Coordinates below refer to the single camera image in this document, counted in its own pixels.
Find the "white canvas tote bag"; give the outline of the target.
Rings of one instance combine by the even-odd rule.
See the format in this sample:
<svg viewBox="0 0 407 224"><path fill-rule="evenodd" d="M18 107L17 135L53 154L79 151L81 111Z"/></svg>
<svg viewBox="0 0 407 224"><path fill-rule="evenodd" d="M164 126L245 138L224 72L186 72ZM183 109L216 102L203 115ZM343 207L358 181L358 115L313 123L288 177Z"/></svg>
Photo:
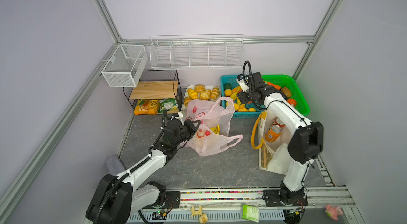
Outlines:
<svg viewBox="0 0 407 224"><path fill-rule="evenodd" d="M259 168L264 171L286 175L291 161L288 145L293 142L293 134L287 126L282 128L282 133L275 142L267 142L265 135L274 124L277 116L270 112L262 111L258 116L251 134L251 146L259 151Z"/></svg>

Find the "pink plastic grocery bag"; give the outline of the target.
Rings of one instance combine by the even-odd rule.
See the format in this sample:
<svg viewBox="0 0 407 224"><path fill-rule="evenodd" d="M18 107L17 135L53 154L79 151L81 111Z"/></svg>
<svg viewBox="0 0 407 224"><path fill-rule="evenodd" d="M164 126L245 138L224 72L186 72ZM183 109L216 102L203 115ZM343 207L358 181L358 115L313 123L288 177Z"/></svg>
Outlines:
<svg viewBox="0 0 407 224"><path fill-rule="evenodd" d="M243 135L229 135L234 113L234 101L229 97L220 97L216 102L191 100L187 106L185 120L200 120L201 125L193 138L187 142L187 147L206 157L236 146L243 139ZM217 125L220 126L219 135L211 131L211 128Z"/></svg>

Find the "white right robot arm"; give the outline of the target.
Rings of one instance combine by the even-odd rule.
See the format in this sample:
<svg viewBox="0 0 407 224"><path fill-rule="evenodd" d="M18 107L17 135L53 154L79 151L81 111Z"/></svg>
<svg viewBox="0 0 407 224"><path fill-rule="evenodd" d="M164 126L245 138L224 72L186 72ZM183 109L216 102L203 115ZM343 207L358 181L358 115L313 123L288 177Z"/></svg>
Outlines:
<svg viewBox="0 0 407 224"><path fill-rule="evenodd" d="M237 76L237 82L242 89L237 93L241 103L251 102L262 111L274 113L293 134L288 144L288 172L281 182L279 192L274 195L265 192L265 200L278 200L284 206L295 203L306 206L304 180L312 161L323 150L323 125L320 122L312 122L299 113L287 102L286 94L265 83L259 72L252 72L248 60L243 65L242 73Z"/></svg>

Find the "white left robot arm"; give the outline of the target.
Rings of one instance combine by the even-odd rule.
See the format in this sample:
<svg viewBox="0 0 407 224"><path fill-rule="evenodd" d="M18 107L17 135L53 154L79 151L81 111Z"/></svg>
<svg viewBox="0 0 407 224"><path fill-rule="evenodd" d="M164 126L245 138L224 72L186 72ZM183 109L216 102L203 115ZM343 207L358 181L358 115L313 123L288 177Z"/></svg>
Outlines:
<svg viewBox="0 0 407 224"><path fill-rule="evenodd" d="M166 187L146 180L164 167L199 130L199 120L182 120L182 114L162 115L160 134L147 150L147 155L129 169L105 175L99 182L85 213L94 224L124 224L135 212L145 207L164 207Z"/></svg>

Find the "yellow banana bunch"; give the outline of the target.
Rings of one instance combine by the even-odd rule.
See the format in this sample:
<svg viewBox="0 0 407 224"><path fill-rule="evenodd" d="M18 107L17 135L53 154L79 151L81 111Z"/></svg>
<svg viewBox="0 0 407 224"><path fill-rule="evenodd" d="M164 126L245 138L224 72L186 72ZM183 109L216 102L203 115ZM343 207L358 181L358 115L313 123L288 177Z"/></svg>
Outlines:
<svg viewBox="0 0 407 224"><path fill-rule="evenodd" d="M213 133L219 135L219 133L220 133L220 126L217 125L217 126L215 126L215 127L212 127L212 128L211 128L211 131L212 131Z"/></svg>

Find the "orange soda can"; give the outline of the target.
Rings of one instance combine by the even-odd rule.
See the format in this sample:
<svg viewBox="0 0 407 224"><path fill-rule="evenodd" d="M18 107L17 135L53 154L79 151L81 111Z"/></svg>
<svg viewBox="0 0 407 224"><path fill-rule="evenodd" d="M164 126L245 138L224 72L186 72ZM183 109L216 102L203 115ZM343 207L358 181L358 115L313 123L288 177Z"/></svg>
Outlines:
<svg viewBox="0 0 407 224"><path fill-rule="evenodd" d="M279 138L281 133L282 128L277 124L273 124L267 131L265 135L265 140L270 143L275 142Z"/></svg>

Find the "red cola can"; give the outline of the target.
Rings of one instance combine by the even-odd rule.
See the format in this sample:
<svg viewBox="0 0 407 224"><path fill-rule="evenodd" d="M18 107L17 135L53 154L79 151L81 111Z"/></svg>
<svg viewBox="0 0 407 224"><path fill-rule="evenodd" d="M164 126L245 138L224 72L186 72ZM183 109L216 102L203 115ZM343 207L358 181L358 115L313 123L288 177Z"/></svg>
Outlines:
<svg viewBox="0 0 407 224"><path fill-rule="evenodd" d="M275 118L273 123L281 128L285 126L284 122L279 117Z"/></svg>

